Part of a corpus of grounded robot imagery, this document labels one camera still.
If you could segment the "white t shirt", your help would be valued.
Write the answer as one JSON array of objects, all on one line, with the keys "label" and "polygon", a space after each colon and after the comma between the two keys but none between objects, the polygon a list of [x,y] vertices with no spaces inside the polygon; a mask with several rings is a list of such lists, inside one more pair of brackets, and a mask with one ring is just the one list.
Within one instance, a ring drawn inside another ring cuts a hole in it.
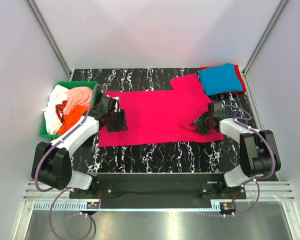
[{"label": "white t shirt", "polygon": [[67,100],[67,96],[65,95],[67,91],[66,87],[59,84],[56,85],[49,95],[47,107],[42,110],[45,119],[45,128],[49,135],[56,135],[63,126],[56,115],[56,105]]}]

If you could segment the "magenta t shirt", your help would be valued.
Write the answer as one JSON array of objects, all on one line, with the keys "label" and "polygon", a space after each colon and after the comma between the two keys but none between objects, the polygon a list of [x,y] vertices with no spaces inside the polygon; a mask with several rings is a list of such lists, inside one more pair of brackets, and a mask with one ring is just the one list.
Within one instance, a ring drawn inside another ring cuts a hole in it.
[{"label": "magenta t shirt", "polygon": [[127,131],[99,132],[100,147],[135,146],[174,142],[208,143],[223,140],[214,130],[203,135],[193,122],[208,110],[210,98],[197,74],[170,80],[171,90],[109,91],[125,111]]}]

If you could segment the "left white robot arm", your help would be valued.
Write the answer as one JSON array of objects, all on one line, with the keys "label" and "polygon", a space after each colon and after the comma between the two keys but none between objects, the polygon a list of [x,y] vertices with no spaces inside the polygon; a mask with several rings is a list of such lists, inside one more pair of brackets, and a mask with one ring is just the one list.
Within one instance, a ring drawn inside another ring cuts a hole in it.
[{"label": "left white robot arm", "polygon": [[85,197],[93,198],[98,193],[97,184],[91,175],[72,169],[71,157],[103,128],[109,132],[128,129],[118,96],[102,95],[68,131],[49,143],[42,141],[36,146],[31,171],[35,188],[40,192],[80,189]]}]

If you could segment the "aluminium frame rail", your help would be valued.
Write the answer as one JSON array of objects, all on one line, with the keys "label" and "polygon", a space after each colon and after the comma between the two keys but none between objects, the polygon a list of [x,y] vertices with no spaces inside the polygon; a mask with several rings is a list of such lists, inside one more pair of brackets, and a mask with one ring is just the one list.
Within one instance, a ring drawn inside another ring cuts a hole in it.
[{"label": "aluminium frame rail", "polygon": [[74,189],[67,190],[61,195],[61,199],[66,201],[73,200],[97,200],[97,199],[114,199],[120,196],[124,197],[194,197],[204,200],[247,200],[251,201],[259,197],[260,201],[293,201],[294,196],[290,185],[287,182],[281,181],[260,181],[258,184],[249,182],[244,187],[238,186],[230,192],[218,193],[216,190],[216,182],[196,183],[192,186],[187,185],[182,187],[180,184],[175,184],[169,187],[163,185],[162,189],[155,187],[154,184],[142,184],[137,186],[135,182],[124,182],[123,186],[106,182],[97,187],[93,193],[88,193],[86,190]]}]

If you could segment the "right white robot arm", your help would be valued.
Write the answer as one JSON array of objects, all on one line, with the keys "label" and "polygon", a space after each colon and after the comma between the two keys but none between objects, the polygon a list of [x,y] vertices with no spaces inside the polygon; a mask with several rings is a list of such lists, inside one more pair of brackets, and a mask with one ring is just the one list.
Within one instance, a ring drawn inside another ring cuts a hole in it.
[{"label": "right white robot arm", "polygon": [[279,171],[282,165],[274,133],[242,123],[241,120],[252,119],[244,109],[241,111],[246,113],[247,117],[226,117],[225,107],[226,105],[219,101],[208,103],[207,112],[192,124],[202,135],[216,131],[239,144],[239,166],[224,173],[217,185],[218,195],[226,199],[234,194],[235,187],[258,179],[268,179]]}]

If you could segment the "dark red patterned garment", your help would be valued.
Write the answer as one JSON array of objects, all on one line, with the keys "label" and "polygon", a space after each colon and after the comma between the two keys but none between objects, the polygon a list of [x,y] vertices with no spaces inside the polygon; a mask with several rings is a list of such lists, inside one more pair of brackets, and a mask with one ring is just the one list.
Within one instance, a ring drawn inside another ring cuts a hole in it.
[{"label": "dark red patterned garment", "polygon": [[67,105],[67,100],[63,100],[62,103],[55,105],[55,113],[60,123],[63,125],[65,123],[64,119],[64,108]]}]

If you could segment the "light pink t shirt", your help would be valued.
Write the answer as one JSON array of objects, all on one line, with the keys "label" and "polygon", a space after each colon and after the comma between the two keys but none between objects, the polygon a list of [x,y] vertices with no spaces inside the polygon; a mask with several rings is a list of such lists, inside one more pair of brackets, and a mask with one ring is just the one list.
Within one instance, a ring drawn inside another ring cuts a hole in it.
[{"label": "light pink t shirt", "polygon": [[92,99],[92,89],[86,86],[74,87],[64,94],[67,96],[67,105],[63,110],[68,115],[73,107],[77,105],[89,106]]}]

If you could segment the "green plastic bin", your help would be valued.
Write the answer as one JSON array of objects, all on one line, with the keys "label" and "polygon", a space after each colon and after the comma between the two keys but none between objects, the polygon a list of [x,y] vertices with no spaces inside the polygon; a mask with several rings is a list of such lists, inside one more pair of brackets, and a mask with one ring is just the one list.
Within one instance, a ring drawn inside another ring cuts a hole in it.
[{"label": "green plastic bin", "polygon": [[79,121],[94,103],[93,89],[96,81],[60,81],[49,95],[42,110],[44,120],[40,129],[43,138],[57,138]]}]

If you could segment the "orange t shirt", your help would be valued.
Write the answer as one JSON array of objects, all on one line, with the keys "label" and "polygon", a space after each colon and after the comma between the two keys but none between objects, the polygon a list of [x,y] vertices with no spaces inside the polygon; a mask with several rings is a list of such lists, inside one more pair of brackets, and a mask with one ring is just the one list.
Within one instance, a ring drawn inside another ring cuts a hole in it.
[{"label": "orange t shirt", "polygon": [[84,113],[88,110],[89,106],[76,105],[71,109],[68,115],[64,116],[64,124],[56,133],[57,135],[62,135],[71,129],[84,115]]}]

